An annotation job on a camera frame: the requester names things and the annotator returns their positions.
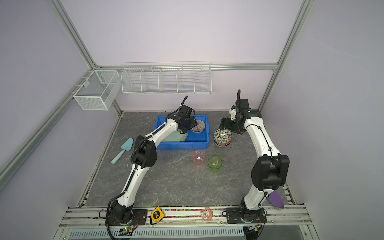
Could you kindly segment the pink patterned bowl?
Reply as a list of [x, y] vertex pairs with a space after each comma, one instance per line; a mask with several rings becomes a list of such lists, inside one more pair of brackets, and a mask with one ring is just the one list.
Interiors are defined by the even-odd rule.
[[201, 133], [201, 132], [203, 132], [203, 131], [205, 130], [205, 128], [206, 128], [206, 124], [205, 124], [204, 121], [201, 121], [201, 120], [197, 120], [197, 123], [198, 123], [198, 124], [197, 124], [195, 127], [193, 127], [193, 128], [191, 129], [191, 131], [192, 131], [193, 133], [199, 134], [199, 133]]

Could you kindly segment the black white leaf bowl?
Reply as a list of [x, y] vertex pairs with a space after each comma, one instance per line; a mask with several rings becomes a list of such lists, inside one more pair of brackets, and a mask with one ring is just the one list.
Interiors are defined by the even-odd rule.
[[219, 144], [226, 144], [232, 140], [232, 133], [228, 130], [217, 129], [213, 135], [214, 141]]

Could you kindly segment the light green flower plate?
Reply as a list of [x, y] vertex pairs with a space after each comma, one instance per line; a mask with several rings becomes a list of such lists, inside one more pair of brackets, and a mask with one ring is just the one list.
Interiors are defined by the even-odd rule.
[[180, 143], [184, 142], [188, 137], [188, 132], [182, 134], [181, 130], [176, 130], [163, 139], [163, 143]]

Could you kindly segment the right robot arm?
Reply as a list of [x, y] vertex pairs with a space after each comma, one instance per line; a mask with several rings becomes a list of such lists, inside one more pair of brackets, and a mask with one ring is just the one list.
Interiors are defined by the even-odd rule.
[[266, 210], [262, 204], [274, 190], [286, 183], [290, 159], [275, 147], [269, 136], [259, 110], [253, 110], [247, 99], [237, 92], [235, 105], [231, 107], [229, 118], [222, 118], [219, 129], [242, 135], [248, 133], [256, 149], [257, 161], [251, 170], [252, 186], [242, 198], [239, 213], [227, 213], [228, 222], [265, 223]]

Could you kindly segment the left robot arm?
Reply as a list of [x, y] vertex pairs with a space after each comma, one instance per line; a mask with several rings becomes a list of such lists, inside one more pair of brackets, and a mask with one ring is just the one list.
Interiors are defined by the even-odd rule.
[[157, 161], [157, 147], [171, 133], [180, 131], [181, 134], [198, 125], [195, 110], [185, 105], [185, 96], [180, 106], [166, 116], [162, 123], [151, 133], [138, 136], [135, 140], [134, 151], [131, 155], [132, 169], [122, 192], [109, 200], [106, 212], [106, 226], [115, 220], [118, 225], [128, 225], [133, 219], [133, 206], [139, 187], [150, 169]]

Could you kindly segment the stacked patterned bowls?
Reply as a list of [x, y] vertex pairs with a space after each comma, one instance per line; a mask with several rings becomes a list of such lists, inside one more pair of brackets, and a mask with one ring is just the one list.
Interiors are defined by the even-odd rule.
[[230, 145], [231, 141], [229, 141], [228, 143], [223, 144], [223, 145], [222, 145], [222, 144], [219, 144], [219, 143], [217, 143], [217, 142], [215, 142], [215, 141], [214, 141], [214, 143], [215, 143], [216, 146], [221, 147], [221, 148], [224, 148], [224, 147]]

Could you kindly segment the pink transparent cup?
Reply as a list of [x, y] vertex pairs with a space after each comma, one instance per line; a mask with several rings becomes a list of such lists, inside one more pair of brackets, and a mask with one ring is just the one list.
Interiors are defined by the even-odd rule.
[[192, 153], [192, 160], [195, 166], [201, 167], [206, 161], [206, 152], [204, 150], [195, 150]]

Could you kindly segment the green transparent cup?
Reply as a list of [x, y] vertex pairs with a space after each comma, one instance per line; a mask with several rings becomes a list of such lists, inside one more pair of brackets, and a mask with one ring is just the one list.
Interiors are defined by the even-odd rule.
[[209, 166], [209, 170], [212, 173], [217, 173], [221, 169], [221, 167], [223, 165], [223, 161], [222, 161], [222, 159], [219, 156], [211, 156], [211, 157], [209, 157], [207, 163], [208, 163], [208, 166]]

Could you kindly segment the teal spatula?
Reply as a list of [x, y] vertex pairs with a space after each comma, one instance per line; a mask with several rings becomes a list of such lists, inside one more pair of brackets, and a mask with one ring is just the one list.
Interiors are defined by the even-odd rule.
[[122, 150], [111, 160], [111, 164], [116, 164], [125, 152], [130, 151], [132, 149], [133, 143], [133, 138], [127, 139], [125, 143], [121, 146]]

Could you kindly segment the purple pink spatula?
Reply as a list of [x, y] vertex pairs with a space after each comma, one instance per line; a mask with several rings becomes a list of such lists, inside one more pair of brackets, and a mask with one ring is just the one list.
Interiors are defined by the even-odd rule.
[[279, 208], [279, 209], [284, 209], [285, 206], [284, 206], [284, 201], [283, 199], [281, 198], [281, 196], [279, 195], [279, 193], [277, 191], [272, 191], [269, 195], [268, 195], [268, 201], [275, 207]]

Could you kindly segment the yellow tape measure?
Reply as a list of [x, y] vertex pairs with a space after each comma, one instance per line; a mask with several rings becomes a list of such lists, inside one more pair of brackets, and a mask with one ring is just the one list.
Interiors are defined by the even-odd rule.
[[162, 211], [162, 209], [160, 207], [156, 207], [151, 212], [150, 224], [155, 225], [155, 224], [159, 223], [164, 217], [165, 217], [165, 214]]

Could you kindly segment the white vent grille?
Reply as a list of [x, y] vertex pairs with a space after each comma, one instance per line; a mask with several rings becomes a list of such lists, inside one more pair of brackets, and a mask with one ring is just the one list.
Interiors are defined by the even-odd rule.
[[[111, 231], [117, 239], [189, 239], [212, 237], [244, 237], [242, 227], [197, 227], [197, 228], [138, 228], [133, 232], [124, 229]], [[110, 236], [104, 229], [72, 230], [68, 240], [109, 240]]]

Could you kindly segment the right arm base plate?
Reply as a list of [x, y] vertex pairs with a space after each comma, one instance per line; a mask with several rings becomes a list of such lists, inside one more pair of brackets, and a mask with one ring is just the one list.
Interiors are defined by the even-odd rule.
[[264, 208], [259, 210], [244, 210], [240, 207], [226, 208], [225, 216], [228, 224], [264, 224], [267, 222]]

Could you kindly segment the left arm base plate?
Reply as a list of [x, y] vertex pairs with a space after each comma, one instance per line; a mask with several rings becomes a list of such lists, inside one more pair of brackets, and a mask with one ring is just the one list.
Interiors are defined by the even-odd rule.
[[109, 226], [143, 226], [147, 223], [148, 219], [148, 210], [147, 209], [133, 209], [131, 213], [131, 219], [127, 223], [122, 223], [118, 218], [109, 214], [106, 218], [105, 225]]

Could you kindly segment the aluminium front rail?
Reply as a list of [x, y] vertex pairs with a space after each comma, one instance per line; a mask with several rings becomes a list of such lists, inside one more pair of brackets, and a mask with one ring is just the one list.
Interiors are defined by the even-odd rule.
[[[208, 226], [253, 226], [259, 224], [228, 224], [225, 216], [226, 208], [235, 206], [211, 206], [213, 218], [211, 221], [202, 220], [201, 211], [205, 207], [162, 207], [165, 217], [155, 225], [150, 224], [151, 212], [154, 208], [143, 207], [134, 209], [147, 209], [147, 223], [140, 227], [208, 227]], [[288, 205], [284, 209], [273, 206], [264, 206], [267, 214], [265, 225], [312, 225], [313, 222], [304, 205]], [[104, 208], [69, 208], [59, 229], [64, 228], [102, 228], [106, 223]]]

